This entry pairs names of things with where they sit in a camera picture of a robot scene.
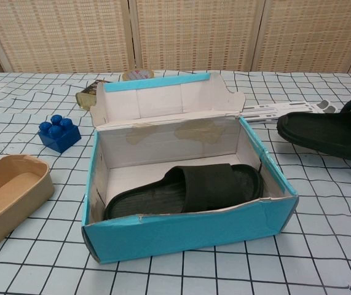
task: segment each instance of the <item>cardboard box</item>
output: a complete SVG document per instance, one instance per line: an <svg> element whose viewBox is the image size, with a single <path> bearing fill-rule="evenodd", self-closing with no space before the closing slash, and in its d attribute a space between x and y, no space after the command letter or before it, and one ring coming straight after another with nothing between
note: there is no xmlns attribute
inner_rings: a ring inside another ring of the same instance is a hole
<svg viewBox="0 0 351 295"><path fill-rule="evenodd" d="M243 94L229 93L219 76L185 77L98 86L82 234L100 263L275 235L298 203L295 190L239 117ZM260 170L263 198L221 210L103 221L115 195L157 181L176 165L213 163L247 163Z"/></svg>
<svg viewBox="0 0 351 295"><path fill-rule="evenodd" d="M47 163L30 155L0 159L0 241L54 192Z"/></svg>

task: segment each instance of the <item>blue lego brick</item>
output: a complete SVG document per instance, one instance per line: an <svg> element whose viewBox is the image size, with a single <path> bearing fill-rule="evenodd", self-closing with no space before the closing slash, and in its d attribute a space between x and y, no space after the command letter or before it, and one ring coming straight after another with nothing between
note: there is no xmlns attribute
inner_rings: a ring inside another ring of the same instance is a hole
<svg viewBox="0 0 351 295"><path fill-rule="evenodd" d="M70 119L53 115L51 122L41 123L38 132L42 143L50 149L62 153L81 139L78 126Z"/></svg>

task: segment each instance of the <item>black slipper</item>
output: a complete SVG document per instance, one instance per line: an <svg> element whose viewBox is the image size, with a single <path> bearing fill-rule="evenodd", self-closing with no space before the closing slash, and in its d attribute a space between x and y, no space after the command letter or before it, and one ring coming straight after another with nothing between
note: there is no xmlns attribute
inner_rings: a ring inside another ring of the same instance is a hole
<svg viewBox="0 0 351 295"><path fill-rule="evenodd" d="M351 160L351 100L338 114L291 112L279 118L277 128L291 143Z"/></svg>
<svg viewBox="0 0 351 295"><path fill-rule="evenodd" d="M104 219L217 210L260 198L262 191L262 178L249 165L177 166L159 181L115 196Z"/></svg>

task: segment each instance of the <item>white grid tablecloth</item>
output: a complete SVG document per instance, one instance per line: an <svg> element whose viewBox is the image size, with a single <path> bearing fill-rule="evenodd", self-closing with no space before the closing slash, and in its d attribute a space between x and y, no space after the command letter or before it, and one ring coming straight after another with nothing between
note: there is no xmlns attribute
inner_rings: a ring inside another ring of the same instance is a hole
<svg viewBox="0 0 351 295"><path fill-rule="evenodd" d="M156 71L156 76L189 74ZM341 108L351 74L222 71L246 105L322 99ZM93 127L75 93L120 74L0 73L0 157L49 163L55 193L0 243L0 294L351 294L351 161L295 146L275 124L252 127L299 192L283 233L259 240L98 265L81 237ZM62 155L42 145L38 124L72 118L82 139Z"/></svg>

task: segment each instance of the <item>tan tray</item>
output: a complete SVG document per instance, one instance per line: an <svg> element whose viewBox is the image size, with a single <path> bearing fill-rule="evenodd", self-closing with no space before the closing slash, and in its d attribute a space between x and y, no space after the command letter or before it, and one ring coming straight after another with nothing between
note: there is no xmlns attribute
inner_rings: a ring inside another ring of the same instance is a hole
<svg viewBox="0 0 351 295"><path fill-rule="evenodd" d="M30 155L0 159L0 241L54 192L47 163Z"/></svg>

